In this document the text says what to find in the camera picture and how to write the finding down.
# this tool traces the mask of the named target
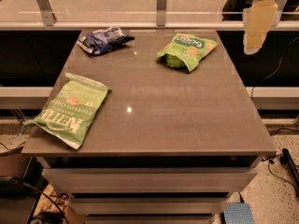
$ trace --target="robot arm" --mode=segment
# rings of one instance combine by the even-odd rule
[[[272,25],[277,25],[287,0],[252,0],[243,10],[244,52],[254,54],[262,47]]]

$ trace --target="black tool on floor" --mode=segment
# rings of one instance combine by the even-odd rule
[[[280,158],[280,162],[281,164],[288,165],[292,175],[292,179],[294,181],[294,187],[296,189],[296,197],[299,197],[299,173],[297,171],[297,167],[294,164],[292,160],[292,156],[287,148],[282,149],[282,154],[283,156]]]

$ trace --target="brown tabletop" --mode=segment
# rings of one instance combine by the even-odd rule
[[[135,41],[102,56],[75,45],[64,73],[112,89],[82,147],[34,127],[22,154],[41,157],[273,155],[268,131],[215,31],[181,31],[217,41],[191,73],[156,59],[179,31],[128,31]]]

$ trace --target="floor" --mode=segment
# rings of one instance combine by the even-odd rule
[[[0,6],[0,13],[3,15],[0,18],[1,21],[41,21],[35,14],[37,8],[35,0],[30,0],[30,3],[27,3],[26,0],[0,0],[2,6]],[[52,8],[54,10],[59,10],[60,13],[58,17],[61,21],[96,21],[96,17],[91,19],[91,16],[85,17],[84,9],[86,7],[83,4],[83,0],[79,0],[79,5],[81,9],[75,10],[78,0],[50,0],[52,3]],[[150,15],[153,7],[155,6],[154,0],[145,0],[147,3],[143,3],[142,7],[139,7],[141,13],[145,11],[148,14],[147,16],[139,15],[134,17],[137,21],[151,21],[155,20],[155,16]],[[192,5],[195,2],[199,2],[199,6],[193,7]],[[207,20],[207,21],[219,21],[221,17],[218,15],[218,11],[221,11],[221,8],[226,0],[169,0],[169,9],[172,14],[171,20],[177,21],[181,19],[177,17],[175,11],[182,9],[185,11],[186,20],[192,18],[194,20]],[[66,10],[62,6],[63,3],[67,3],[71,7],[70,10]],[[109,5],[108,0],[102,0],[103,3],[98,3],[97,0],[94,0],[97,3],[98,10],[105,10],[105,7]],[[12,9],[14,12],[8,13],[8,9]],[[28,9],[32,12],[21,12],[18,13],[22,7],[22,10]],[[209,7],[212,10],[206,12],[206,8]],[[197,14],[197,10],[203,11],[201,14]],[[188,14],[187,11],[195,12],[195,14]],[[263,119],[264,124],[268,128],[270,133],[276,131],[279,127],[288,127],[292,129],[298,129],[298,126],[292,125],[294,119]],[[7,117],[0,116],[0,142],[7,146],[8,148],[18,147],[20,144],[26,141],[28,138],[30,130],[27,130],[23,135],[19,135],[21,130],[21,125],[15,119],[7,119]],[[271,139],[275,146],[277,147],[278,154],[281,154],[283,148],[287,148],[293,158],[293,161],[299,164],[299,132],[289,132],[281,131],[275,135],[271,135]],[[0,146],[0,152],[6,152],[7,150]],[[292,177],[290,172],[283,168],[278,159],[274,159],[273,164],[269,164],[268,161],[261,162],[257,166],[257,176],[251,181],[251,183],[246,187],[246,189],[241,191],[241,194],[246,203],[250,205],[252,214],[257,224],[295,224],[299,223],[299,198],[296,197],[294,187],[290,185],[287,181],[282,180],[274,175],[272,175],[268,169],[270,166],[271,171],[292,182]],[[232,202],[239,202],[238,193],[234,194],[231,198]],[[220,224],[220,217],[216,216],[214,224]]]

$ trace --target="blue mesh object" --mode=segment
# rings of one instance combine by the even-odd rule
[[[223,215],[225,224],[254,224],[250,206],[246,203],[230,203]]]
[[[117,49],[122,44],[134,39],[133,36],[128,35],[121,28],[110,27],[81,37],[77,44],[93,55],[100,55]]]

